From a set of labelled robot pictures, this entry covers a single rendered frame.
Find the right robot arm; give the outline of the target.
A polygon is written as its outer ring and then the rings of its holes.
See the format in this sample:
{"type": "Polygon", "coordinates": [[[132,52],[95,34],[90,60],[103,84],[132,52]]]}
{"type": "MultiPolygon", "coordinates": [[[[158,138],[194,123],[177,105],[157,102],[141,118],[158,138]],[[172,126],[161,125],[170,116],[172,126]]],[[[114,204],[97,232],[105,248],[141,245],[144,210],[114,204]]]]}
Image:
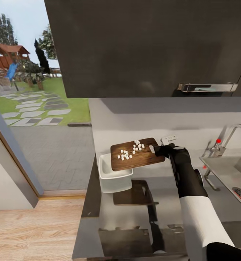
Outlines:
{"type": "Polygon", "coordinates": [[[190,261],[241,261],[241,249],[235,248],[221,224],[198,169],[193,169],[185,147],[169,144],[177,135],[161,138],[155,155],[170,160],[178,188],[187,254],[190,261]]]}

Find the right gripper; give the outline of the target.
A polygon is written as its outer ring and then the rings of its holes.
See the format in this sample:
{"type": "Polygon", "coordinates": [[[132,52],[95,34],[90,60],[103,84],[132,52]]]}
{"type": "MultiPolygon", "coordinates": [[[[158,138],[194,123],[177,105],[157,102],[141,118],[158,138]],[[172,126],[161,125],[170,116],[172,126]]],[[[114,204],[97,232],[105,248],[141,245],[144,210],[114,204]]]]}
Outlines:
{"type": "Polygon", "coordinates": [[[155,155],[156,155],[157,157],[159,157],[159,156],[165,156],[165,157],[167,157],[167,156],[165,155],[165,150],[166,150],[167,148],[169,148],[169,147],[172,147],[172,146],[175,146],[175,144],[171,143],[171,144],[165,145],[165,146],[157,146],[157,147],[154,147],[155,155]]]}

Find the cutting board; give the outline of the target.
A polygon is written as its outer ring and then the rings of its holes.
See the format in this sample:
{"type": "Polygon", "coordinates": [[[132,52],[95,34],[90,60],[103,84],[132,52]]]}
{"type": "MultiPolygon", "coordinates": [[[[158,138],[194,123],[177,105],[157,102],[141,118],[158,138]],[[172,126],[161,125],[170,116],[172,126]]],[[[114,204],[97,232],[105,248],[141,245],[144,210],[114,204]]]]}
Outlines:
{"type": "Polygon", "coordinates": [[[152,153],[150,150],[150,145],[153,147],[159,146],[154,138],[145,138],[138,140],[138,144],[135,141],[126,142],[122,144],[116,144],[112,145],[110,148],[111,153],[111,168],[113,171],[121,171],[125,169],[131,169],[135,167],[155,164],[164,162],[166,157],[165,156],[159,156],[157,157],[155,153],[152,153]],[[144,148],[142,146],[140,149],[138,148],[138,145],[144,145],[144,148]],[[134,150],[134,148],[138,148],[138,150],[134,150]],[[126,159],[123,155],[126,153],[122,152],[126,151],[128,153],[128,157],[132,155],[132,158],[129,157],[129,159],[126,159]],[[135,151],[135,154],[133,154],[133,151],[135,151]],[[118,155],[120,155],[120,158],[118,158],[118,155]],[[122,160],[122,156],[124,160],[122,160]]]}

